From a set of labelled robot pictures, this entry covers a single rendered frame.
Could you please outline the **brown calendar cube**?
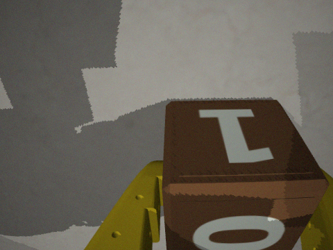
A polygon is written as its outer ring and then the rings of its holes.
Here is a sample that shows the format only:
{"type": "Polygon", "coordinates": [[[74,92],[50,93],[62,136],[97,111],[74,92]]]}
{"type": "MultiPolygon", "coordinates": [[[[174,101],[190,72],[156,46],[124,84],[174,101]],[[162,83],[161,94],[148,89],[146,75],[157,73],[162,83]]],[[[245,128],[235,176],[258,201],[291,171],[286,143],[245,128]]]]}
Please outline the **brown calendar cube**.
{"type": "Polygon", "coordinates": [[[166,105],[166,250],[292,250],[328,186],[277,100],[166,105]]]}

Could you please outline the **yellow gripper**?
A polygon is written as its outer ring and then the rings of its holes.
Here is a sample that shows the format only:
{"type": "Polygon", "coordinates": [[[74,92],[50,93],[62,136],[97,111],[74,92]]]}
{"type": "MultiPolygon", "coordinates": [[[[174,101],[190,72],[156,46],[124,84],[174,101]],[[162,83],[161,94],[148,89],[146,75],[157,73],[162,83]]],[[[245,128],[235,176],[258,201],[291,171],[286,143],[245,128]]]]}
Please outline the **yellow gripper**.
{"type": "MultiPolygon", "coordinates": [[[[333,178],[302,232],[302,250],[333,250],[333,178]]],[[[84,250],[152,250],[160,241],[163,160],[134,178],[84,250]]]]}

